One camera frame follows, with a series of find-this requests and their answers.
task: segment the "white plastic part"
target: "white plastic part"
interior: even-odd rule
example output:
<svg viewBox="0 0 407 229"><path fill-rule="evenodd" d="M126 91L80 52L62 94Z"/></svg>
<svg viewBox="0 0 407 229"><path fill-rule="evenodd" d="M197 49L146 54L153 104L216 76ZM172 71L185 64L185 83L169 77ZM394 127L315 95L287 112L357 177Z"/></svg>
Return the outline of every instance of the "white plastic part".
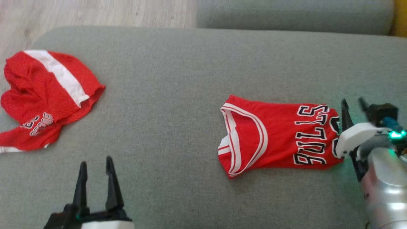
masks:
<svg viewBox="0 0 407 229"><path fill-rule="evenodd" d="M129 221L104 221L86 222L81 229L134 229L133 222Z"/></svg>
<svg viewBox="0 0 407 229"><path fill-rule="evenodd" d="M390 129L386 127L376 127L371 123L358 123L350 127L339 136L336 146L337 158L349 156L349 153L363 142L369 140L376 134L388 134L389 130Z"/></svg>

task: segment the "silver robotic arm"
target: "silver robotic arm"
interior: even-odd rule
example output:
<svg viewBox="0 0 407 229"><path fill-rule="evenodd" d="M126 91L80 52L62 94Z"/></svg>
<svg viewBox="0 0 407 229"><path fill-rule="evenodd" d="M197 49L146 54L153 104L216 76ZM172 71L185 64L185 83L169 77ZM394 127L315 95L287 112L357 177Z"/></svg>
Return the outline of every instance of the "silver robotic arm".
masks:
<svg viewBox="0 0 407 229"><path fill-rule="evenodd" d="M350 157L361 184L371 229L407 229L406 131L391 104L367 107L369 122L353 125L342 101L342 134L337 157Z"/></svg>

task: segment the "red fabric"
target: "red fabric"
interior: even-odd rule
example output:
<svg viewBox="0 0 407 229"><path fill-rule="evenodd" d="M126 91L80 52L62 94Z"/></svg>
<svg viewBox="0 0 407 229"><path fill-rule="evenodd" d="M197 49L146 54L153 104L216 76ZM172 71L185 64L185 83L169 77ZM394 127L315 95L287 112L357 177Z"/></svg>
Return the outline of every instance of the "red fabric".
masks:
<svg viewBox="0 0 407 229"><path fill-rule="evenodd" d="M52 71L41 58L53 61ZM56 52L18 52L7 59L4 75L11 89L1 96L1 106L20 126L0 133L0 152L35 150L55 142L62 126L84 117L105 89L81 61ZM77 104L68 91L83 101Z"/></svg>
<svg viewBox="0 0 407 229"><path fill-rule="evenodd" d="M334 152L339 116L325 104L264 103L231 95L221 111L228 136L218 153L229 178L262 167L326 169L343 161ZM257 150L262 146L263 154Z"/></svg>

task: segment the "gray sofa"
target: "gray sofa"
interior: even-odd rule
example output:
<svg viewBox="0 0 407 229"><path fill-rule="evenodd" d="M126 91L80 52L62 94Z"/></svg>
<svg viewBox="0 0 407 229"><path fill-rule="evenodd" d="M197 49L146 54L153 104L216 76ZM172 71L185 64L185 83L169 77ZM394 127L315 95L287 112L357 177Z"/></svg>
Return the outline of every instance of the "gray sofa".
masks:
<svg viewBox="0 0 407 229"><path fill-rule="evenodd" d="M42 228L72 201L88 162L88 205L107 197L115 162L136 228L362 228L362 194L350 161L329 170L259 169L229 180L217 147L230 94L276 103L357 97L392 102L407 124L407 41L288 31L66 27L32 47L69 53L106 84L82 120L36 152L0 155L0 228ZM16 126L0 112L0 131Z"/></svg>
<svg viewBox="0 0 407 229"><path fill-rule="evenodd" d="M197 26L386 35L394 0L199 0Z"/></svg>

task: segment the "red jersey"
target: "red jersey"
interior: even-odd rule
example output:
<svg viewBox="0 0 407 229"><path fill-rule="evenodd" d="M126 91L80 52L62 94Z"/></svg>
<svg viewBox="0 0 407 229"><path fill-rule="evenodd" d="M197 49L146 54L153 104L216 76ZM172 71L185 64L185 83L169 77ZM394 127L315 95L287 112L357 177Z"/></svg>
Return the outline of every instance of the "red jersey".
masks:
<svg viewBox="0 0 407 229"><path fill-rule="evenodd" d="M47 147L105 89L77 58L45 50L16 53L7 59L4 75L11 89L1 96L1 106L20 125L0 133L0 153Z"/></svg>
<svg viewBox="0 0 407 229"><path fill-rule="evenodd" d="M277 104L231 95L222 106L228 135L219 161L233 178L261 167L326 169L335 155L339 116L326 104Z"/></svg>

